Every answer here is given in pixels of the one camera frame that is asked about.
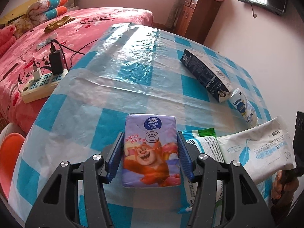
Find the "person's right hand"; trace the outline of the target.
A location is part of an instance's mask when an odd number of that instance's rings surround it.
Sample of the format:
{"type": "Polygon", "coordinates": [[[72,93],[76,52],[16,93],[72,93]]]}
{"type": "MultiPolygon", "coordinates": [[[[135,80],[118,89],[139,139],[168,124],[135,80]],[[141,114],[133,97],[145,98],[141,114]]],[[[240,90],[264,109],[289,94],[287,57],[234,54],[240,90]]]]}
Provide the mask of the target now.
{"type": "Polygon", "coordinates": [[[271,197],[274,200],[279,200],[281,197],[283,197],[283,202],[289,204],[293,200],[294,192],[296,192],[297,188],[299,187],[299,181],[297,178],[295,178],[289,183],[282,184],[282,174],[283,171],[281,170],[277,172],[271,190],[271,197]]]}

